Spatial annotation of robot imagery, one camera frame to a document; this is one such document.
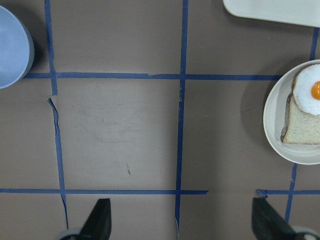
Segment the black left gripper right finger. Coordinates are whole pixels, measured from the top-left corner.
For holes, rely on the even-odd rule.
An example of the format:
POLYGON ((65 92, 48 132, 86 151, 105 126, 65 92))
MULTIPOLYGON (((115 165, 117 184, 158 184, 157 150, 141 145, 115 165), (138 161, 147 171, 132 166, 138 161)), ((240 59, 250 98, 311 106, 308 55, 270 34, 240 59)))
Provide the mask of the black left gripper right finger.
POLYGON ((254 197, 251 229, 257 240, 293 240, 296 232, 263 197, 254 197))

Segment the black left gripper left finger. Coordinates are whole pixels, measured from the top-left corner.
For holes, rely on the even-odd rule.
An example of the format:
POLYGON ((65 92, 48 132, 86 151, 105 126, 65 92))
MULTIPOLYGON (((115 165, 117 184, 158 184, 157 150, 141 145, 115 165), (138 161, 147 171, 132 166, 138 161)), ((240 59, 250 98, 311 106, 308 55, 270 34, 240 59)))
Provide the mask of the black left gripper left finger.
POLYGON ((98 199, 79 232, 80 240, 108 240, 112 231, 111 201, 98 199))

